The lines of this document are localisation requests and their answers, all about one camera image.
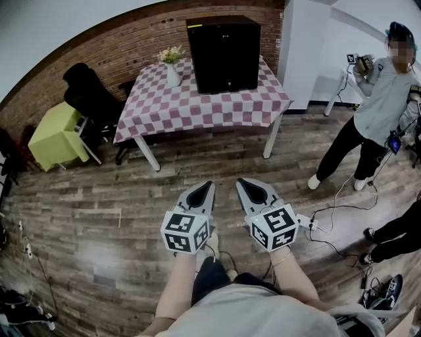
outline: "checkered tablecloth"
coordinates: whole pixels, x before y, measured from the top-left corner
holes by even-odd
[[[190,58],[176,65],[182,83],[169,88],[164,64],[141,70],[118,122],[114,143],[138,135],[210,128],[270,126],[291,103],[268,65],[260,58],[255,90],[199,95]]]

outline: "hand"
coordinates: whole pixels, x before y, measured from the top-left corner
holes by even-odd
[[[357,59],[353,71],[359,76],[366,76],[373,69],[373,66],[373,55],[364,55]]]

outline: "wooden floor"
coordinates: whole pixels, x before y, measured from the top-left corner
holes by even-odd
[[[180,192],[191,185],[216,183],[214,225],[220,250],[232,254],[239,272],[262,276],[268,254],[250,239],[243,227],[244,214],[235,191],[235,180],[252,177],[271,183],[296,213],[333,205],[334,195],[353,173],[359,148],[351,152],[338,170],[316,191],[307,180],[328,150],[351,111],[334,109],[330,117],[321,108],[305,116],[285,116],[270,159],[262,153],[268,129],[194,130],[170,134],[167,142],[152,148],[161,171],[154,172],[140,151],[133,150],[121,166],[114,163],[116,149],[101,148],[104,163],[91,161],[67,171],[27,172],[19,178],[3,206],[3,221],[10,244],[1,254],[3,282],[30,293],[28,266],[21,252],[17,224],[40,257],[59,306],[57,336],[134,336],[153,318],[155,306],[171,269],[172,257],[161,240],[160,227]],[[420,167],[413,169],[409,153],[392,156],[376,179],[378,204],[370,211],[337,209],[332,232],[315,232],[347,253],[367,251],[363,240],[367,226],[383,226],[402,215],[421,189]],[[338,204],[369,207],[373,187],[354,191],[349,182]],[[331,213],[317,218],[328,232]],[[326,244],[310,242],[300,232],[293,251],[304,271],[326,301],[357,302],[362,274],[348,267]],[[421,252],[374,265],[371,277],[402,273],[405,279],[401,307],[417,303],[421,295]],[[232,266],[222,255],[227,268]],[[48,285],[36,259],[34,303],[53,313]]]

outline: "table leg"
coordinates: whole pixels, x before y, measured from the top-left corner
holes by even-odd
[[[157,160],[155,159],[155,156],[153,155],[151,149],[149,149],[149,146],[146,144],[143,137],[136,136],[133,139],[137,143],[137,146],[139,146],[140,149],[142,150],[143,154],[145,155],[147,161],[149,161],[149,164],[151,164],[152,168],[155,171],[159,171],[161,169],[161,166],[159,166]]]
[[[328,103],[328,106],[326,107],[326,109],[324,110],[324,115],[325,116],[329,116],[330,115],[330,111],[331,111],[331,109],[332,109],[332,107],[334,106],[334,104],[335,104],[335,100],[336,100],[336,96],[337,96],[337,93],[339,92],[339,90],[342,88],[342,85],[343,85],[343,81],[344,81],[344,77],[343,77],[343,74],[342,74],[342,72],[341,72],[341,74],[339,75],[339,78],[337,79],[337,86],[336,86],[336,90],[335,90],[335,92],[333,92],[332,93],[332,96],[330,97],[330,101],[329,101],[329,103]]]
[[[274,147],[276,135],[278,134],[279,127],[281,125],[282,115],[283,114],[280,114],[279,117],[274,121],[274,124],[272,126],[272,131],[270,132],[268,140],[266,141],[266,145],[264,146],[263,158],[265,159],[270,157],[272,148]]]
[[[81,139],[82,145],[84,146],[85,150],[97,161],[98,164],[102,165],[102,161],[92,152],[92,150],[85,144],[85,142]]]

